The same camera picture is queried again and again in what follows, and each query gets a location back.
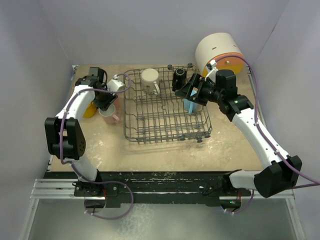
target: blue cup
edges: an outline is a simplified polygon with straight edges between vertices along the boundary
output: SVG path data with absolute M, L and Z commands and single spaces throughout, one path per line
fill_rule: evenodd
M 197 93 L 197 91 L 192 90 L 190 96 L 195 95 L 196 93 Z M 196 111 L 196 109 L 197 109 L 197 107 L 198 107 L 198 104 L 195 103 L 195 102 L 193 102 L 193 101 L 189 101 L 189 100 L 187 100 L 187 99 L 184 99 L 184 100 L 183 100 L 183 107 L 184 107 L 184 109 L 187 110 L 188 113 L 191 115 L 192 112 Z

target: yellow cup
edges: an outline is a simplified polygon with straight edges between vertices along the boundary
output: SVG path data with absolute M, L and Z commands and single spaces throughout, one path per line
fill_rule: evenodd
M 84 118 L 91 118 L 93 115 L 95 115 L 97 111 L 97 106 L 94 104 L 94 102 L 92 101 L 89 106 L 86 108 L 83 117 Z

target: wire dish rack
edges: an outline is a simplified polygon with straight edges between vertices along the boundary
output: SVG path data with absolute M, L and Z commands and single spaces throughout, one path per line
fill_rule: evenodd
M 143 144 L 209 138 L 212 125 L 206 106 L 188 114 L 184 100 L 172 91 L 174 71 L 187 71 L 187 80 L 196 72 L 193 65 L 155 67 L 159 72 L 160 94 L 146 94 L 141 85 L 140 74 L 145 69 L 126 72 L 132 78 L 131 88 L 124 93 L 124 136 L 131 142 Z M 124 78 L 126 86 L 129 79 Z

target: gray floor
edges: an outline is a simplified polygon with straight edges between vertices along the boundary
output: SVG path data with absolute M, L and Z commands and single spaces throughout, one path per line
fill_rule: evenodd
M 103 216 L 123 213 L 105 209 Z M 285 199 L 254 199 L 238 215 L 204 205 L 136 204 L 127 217 L 102 220 L 84 214 L 83 200 L 39 201 L 30 240 L 294 240 Z

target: pink cup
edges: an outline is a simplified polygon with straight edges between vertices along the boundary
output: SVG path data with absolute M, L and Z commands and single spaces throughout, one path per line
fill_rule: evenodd
M 102 111 L 99 108 L 99 114 L 103 117 L 103 120 L 107 124 L 118 124 L 120 123 L 120 118 L 117 116 L 117 109 L 114 104 L 111 104 L 106 111 Z

